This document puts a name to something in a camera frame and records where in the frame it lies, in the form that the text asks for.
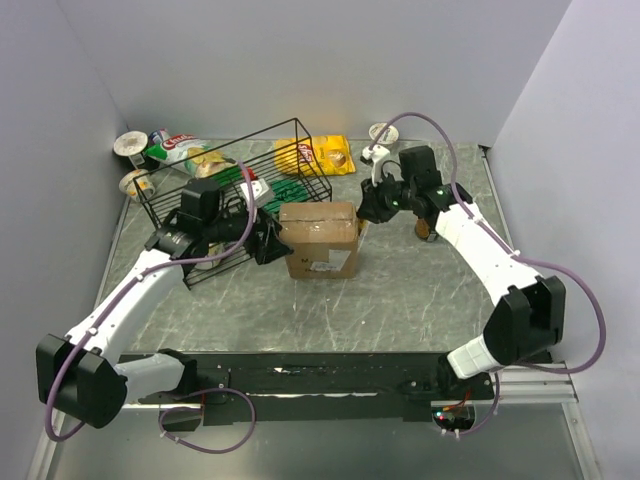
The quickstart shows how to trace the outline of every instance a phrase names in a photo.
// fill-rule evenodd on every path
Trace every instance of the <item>white label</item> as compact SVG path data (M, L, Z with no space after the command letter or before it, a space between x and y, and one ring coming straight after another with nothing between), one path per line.
M311 270L314 272L339 272L344 267L351 250L329 250L328 262L313 262Z

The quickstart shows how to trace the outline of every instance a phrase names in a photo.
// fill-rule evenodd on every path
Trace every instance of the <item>gray tabletop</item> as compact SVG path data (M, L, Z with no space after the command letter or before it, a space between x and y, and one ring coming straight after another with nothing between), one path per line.
M354 157L366 145L352 141ZM424 142L399 142L394 151ZM247 158L270 148L254 141L226 150ZM432 144L445 179L449 154ZM504 226L477 145L457 145L459 183L504 236ZM335 201L360 203L360 181L370 172L330 177ZM159 190L184 182L179 172L154 174ZM284 259L247 262L189 291L178 286L158 305L131 351L446 351L477 336L492 310L488 294L444 240L424 243L415 217L401 212L363 232L352 280L292 280ZM103 296L122 280L153 232L137 204L127 207L109 265Z

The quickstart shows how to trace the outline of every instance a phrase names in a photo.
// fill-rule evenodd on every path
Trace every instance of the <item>snack bag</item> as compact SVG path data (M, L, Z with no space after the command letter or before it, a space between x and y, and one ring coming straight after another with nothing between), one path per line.
M276 150L282 150L276 153L276 168L289 175L305 176L322 175L320 169L325 175L346 175L356 171L351 159L349 142L344 135L325 135L313 137L311 140L301 141L297 145L295 138L277 140Z
M193 135L176 135L147 148L145 154L164 165L189 158L186 162L172 165L173 168L192 177L204 178L235 165L235 162L225 158L217 150L204 153L212 148L214 146L208 140L201 140Z

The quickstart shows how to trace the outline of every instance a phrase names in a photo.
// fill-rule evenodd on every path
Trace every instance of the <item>yellow chip bag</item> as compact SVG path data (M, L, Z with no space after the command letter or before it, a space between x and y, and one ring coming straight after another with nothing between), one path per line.
M276 168L289 175L321 175L321 169L325 175L346 175L356 171L344 135L312 137L311 142L303 140L297 145L295 138L283 138L276 140L276 152Z

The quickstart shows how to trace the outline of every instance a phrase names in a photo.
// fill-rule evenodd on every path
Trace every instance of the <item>gray wall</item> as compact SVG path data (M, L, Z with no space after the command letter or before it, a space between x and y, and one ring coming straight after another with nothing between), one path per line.
M491 145L569 0L59 0L132 128L233 137L299 116L366 138L427 111ZM437 138L420 122L407 138Z
M608 318L604 356L573 377L606 479L640 478L639 17L635 0L574 0L490 155L516 245L580 272ZM558 354L577 365L597 332L569 293Z
M0 4L0 477L23 478L42 430L35 347L91 311L122 195L124 122L62 12Z

